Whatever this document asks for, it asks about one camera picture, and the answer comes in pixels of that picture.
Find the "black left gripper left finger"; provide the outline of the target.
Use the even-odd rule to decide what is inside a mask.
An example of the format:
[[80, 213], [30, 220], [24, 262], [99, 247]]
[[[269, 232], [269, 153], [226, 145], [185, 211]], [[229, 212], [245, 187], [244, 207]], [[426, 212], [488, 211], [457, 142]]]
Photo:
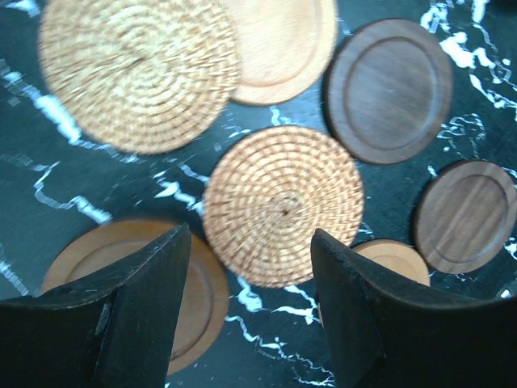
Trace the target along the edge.
[[183, 224], [39, 297], [2, 301], [2, 386], [164, 386], [190, 251]]

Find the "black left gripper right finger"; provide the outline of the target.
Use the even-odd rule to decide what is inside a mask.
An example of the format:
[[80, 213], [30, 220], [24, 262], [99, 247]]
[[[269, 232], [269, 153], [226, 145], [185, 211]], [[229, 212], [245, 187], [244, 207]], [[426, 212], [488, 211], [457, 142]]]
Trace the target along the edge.
[[320, 229], [311, 260], [337, 386], [515, 386], [514, 297], [421, 285]]

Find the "orange wooden coaster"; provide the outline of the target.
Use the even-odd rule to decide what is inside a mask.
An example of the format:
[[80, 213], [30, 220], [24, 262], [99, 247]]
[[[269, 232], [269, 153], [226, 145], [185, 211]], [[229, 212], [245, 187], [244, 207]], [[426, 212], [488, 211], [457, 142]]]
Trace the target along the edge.
[[225, 1], [242, 63], [233, 100], [273, 105], [312, 86], [330, 62], [338, 35], [333, 0]]
[[422, 285], [430, 286], [429, 270], [420, 254], [412, 247], [395, 240], [375, 239], [363, 242], [353, 250], [379, 265]]

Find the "woven rattan coaster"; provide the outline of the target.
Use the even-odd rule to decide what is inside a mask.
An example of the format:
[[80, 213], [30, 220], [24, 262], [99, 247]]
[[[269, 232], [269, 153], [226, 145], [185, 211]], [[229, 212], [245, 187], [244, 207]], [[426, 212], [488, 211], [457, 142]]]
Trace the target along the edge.
[[283, 288], [312, 279], [316, 229], [352, 243], [363, 213], [351, 154], [316, 129], [282, 125], [242, 138], [220, 159], [204, 191], [203, 228], [230, 271]]
[[195, 140], [241, 75], [233, 21], [219, 1], [49, 1], [39, 59], [84, 133], [138, 154]]

